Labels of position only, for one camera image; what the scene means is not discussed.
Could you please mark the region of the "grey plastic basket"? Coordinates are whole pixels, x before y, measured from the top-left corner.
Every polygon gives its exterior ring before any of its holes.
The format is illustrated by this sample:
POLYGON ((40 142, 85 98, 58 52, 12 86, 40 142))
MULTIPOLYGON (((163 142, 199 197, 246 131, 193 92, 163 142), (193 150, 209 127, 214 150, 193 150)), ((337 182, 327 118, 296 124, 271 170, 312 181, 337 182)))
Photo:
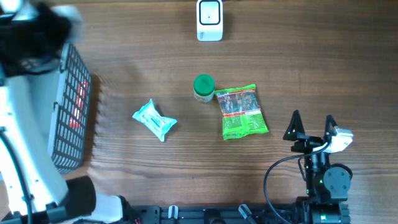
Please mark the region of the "grey plastic basket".
POLYGON ((50 123, 48 152, 61 174, 69 174, 83 163, 92 79, 75 42, 81 39, 83 19, 75 6, 54 6, 72 28, 60 53, 58 86, 50 123))

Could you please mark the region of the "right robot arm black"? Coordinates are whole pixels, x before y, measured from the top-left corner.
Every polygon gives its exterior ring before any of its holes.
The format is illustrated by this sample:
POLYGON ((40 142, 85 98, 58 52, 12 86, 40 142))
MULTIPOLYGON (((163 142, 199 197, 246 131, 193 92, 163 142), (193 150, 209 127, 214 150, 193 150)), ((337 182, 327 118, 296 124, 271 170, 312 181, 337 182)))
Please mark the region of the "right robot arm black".
POLYGON ((341 128, 331 115, 326 117, 324 136, 305 134, 299 110, 292 118, 283 139, 292 141, 292 152, 301 154, 304 165, 299 166, 306 184, 307 195, 297 197, 292 223, 349 223, 348 190, 352 170, 343 164, 331 164, 330 155, 344 151, 352 142, 351 130, 341 128))

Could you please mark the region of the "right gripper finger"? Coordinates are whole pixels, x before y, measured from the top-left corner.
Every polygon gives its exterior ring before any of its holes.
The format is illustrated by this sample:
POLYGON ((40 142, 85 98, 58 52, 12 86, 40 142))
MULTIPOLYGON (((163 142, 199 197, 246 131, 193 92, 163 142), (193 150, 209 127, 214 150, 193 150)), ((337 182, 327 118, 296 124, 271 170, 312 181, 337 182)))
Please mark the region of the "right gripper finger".
POLYGON ((305 130, 302 124, 299 110, 295 110, 292 114, 288 128, 283 136, 283 140, 299 140, 305 136, 305 130))
POLYGON ((325 134, 323 136, 323 140, 325 142, 329 141, 331 136, 333 135, 333 128, 336 126, 336 121, 334 120, 333 116, 329 114, 326 117, 325 121, 325 134))

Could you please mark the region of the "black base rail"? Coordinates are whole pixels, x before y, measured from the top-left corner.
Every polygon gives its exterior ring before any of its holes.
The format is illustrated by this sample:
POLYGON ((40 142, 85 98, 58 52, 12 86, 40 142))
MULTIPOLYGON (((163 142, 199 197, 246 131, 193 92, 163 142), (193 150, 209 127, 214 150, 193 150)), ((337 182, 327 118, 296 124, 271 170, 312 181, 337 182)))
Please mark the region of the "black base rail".
POLYGON ((243 215, 234 207, 159 207, 134 206, 142 224, 273 224, 273 223, 334 223, 350 224, 347 205, 307 205, 302 203, 249 206, 250 215, 243 215))

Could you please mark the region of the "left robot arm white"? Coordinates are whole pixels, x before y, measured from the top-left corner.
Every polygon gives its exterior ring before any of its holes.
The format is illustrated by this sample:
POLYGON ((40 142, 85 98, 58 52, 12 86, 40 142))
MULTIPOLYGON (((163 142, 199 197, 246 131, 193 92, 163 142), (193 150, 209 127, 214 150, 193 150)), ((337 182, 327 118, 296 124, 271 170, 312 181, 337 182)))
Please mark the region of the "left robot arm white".
POLYGON ((4 223, 133 223, 122 196, 90 177, 65 179, 83 162, 92 89, 75 46, 73 6, 1 2, 1 175, 4 223))

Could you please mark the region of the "green lid jar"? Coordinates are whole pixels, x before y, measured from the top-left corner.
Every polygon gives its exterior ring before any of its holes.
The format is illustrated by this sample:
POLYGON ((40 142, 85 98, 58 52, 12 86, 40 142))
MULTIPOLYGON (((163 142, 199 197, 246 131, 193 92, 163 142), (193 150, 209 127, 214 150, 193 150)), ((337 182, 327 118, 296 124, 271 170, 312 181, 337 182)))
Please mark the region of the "green lid jar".
POLYGON ((215 93, 215 80, 208 74, 197 76, 193 83, 193 92, 198 101, 202 103, 211 101, 215 93))

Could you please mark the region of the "teal wet wipes pack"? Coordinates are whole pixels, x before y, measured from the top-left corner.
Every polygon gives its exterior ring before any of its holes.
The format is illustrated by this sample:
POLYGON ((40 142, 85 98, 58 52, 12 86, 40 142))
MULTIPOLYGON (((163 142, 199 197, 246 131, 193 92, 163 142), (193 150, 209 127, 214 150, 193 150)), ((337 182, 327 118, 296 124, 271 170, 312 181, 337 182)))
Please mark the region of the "teal wet wipes pack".
POLYGON ((152 99, 142 106, 139 111, 136 111, 132 117, 149 128, 161 142, 165 141, 166 134, 177 123, 174 118, 161 116, 156 110, 152 99))

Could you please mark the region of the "white barcode scanner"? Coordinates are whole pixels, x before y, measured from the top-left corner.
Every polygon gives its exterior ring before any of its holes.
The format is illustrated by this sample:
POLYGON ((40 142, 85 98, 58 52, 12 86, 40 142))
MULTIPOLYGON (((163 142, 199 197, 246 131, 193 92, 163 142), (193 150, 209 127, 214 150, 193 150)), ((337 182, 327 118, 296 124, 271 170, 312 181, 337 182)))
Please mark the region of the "white barcode scanner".
POLYGON ((217 42, 223 38, 223 2, 222 0, 198 0, 197 40, 217 42))

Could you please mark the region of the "green snack bag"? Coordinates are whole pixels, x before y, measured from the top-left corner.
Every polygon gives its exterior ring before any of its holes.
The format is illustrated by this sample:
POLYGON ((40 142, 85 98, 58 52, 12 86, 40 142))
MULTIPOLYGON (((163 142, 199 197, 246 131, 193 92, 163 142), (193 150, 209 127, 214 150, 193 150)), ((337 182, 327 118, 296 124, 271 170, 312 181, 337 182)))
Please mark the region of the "green snack bag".
POLYGON ((224 140, 269 132, 257 100, 255 84, 216 90, 215 96, 223 115, 224 140))

